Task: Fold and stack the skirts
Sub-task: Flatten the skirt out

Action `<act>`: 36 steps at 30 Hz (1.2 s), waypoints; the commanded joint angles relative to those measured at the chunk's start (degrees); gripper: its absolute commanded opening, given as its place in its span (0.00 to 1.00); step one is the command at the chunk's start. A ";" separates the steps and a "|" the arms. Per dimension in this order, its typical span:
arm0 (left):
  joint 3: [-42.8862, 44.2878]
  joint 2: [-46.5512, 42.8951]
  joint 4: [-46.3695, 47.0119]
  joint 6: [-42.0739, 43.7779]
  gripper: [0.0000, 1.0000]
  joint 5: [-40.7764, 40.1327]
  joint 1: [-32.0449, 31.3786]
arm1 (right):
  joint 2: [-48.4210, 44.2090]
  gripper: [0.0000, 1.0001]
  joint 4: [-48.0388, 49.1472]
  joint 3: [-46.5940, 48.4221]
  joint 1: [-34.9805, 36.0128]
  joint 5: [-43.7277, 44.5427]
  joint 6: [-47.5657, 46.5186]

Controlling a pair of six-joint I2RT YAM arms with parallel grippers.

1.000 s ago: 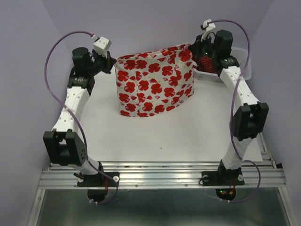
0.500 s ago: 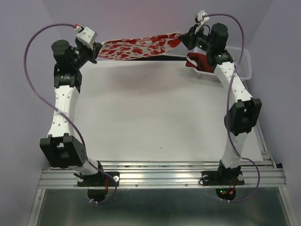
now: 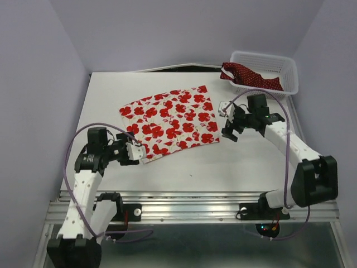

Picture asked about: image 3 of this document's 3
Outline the white red poppy skirt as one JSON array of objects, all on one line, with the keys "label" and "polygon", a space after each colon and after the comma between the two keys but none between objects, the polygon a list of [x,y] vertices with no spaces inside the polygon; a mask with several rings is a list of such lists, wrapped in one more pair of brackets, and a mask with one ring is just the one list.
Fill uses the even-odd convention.
[{"label": "white red poppy skirt", "polygon": [[126,130],[145,146],[145,164],[220,141],[213,104],[204,85],[135,100],[119,113]]}]

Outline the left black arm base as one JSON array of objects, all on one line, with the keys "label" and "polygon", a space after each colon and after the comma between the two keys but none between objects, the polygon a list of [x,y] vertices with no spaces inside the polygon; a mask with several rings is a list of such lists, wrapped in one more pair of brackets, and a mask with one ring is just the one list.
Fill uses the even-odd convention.
[{"label": "left black arm base", "polygon": [[124,242],[128,233],[129,222],[140,222],[142,205],[140,203],[124,203],[119,193],[102,193],[95,204],[94,212],[99,212],[100,230],[107,240]]}]

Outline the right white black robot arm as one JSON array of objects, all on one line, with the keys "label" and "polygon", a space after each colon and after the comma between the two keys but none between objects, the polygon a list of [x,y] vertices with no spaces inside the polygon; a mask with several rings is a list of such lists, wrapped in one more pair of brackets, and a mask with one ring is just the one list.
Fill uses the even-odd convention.
[{"label": "right white black robot arm", "polygon": [[322,156],[305,144],[290,129],[288,116],[271,113],[264,94],[249,95],[244,110],[234,102],[220,102],[219,115],[226,118],[221,131],[223,137],[234,142],[233,134],[253,129],[275,145],[285,156],[286,167],[292,166],[295,174],[291,182],[284,180],[282,189],[262,193],[255,203],[242,203],[237,218],[244,221],[265,220],[279,215],[289,218],[290,207],[309,207],[338,196],[337,161],[332,156]]}]

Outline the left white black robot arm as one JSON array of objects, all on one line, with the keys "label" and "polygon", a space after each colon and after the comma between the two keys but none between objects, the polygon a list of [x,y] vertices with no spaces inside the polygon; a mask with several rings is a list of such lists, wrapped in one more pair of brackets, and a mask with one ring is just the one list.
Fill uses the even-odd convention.
[{"label": "left white black robot arm", "polygon": [[64,182],[71,201],[64,222],[56,236],[48,241],[47,254],[55,267],[99,267],[101,242],[111,220],[124,214],[122,197],[109,192],[96,196],[104,171],[111,161],[122,166],[138,165],[146,149],[133,132],[120,130],[108,140],[109,124],[91,123],[87,142],[74,164],[74,182]]}]

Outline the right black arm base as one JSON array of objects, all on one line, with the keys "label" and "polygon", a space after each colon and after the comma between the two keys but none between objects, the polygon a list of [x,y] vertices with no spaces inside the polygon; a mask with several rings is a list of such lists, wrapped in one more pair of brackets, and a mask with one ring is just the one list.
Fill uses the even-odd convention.
[{"label": "right black arm base", "polygon": [[235,218],[241,221],[256,221],[256,230],[262,237],[277,238],[280,232],[280,220],[290,219],[282,208],[270,208],[258,203],[240,203]]}]

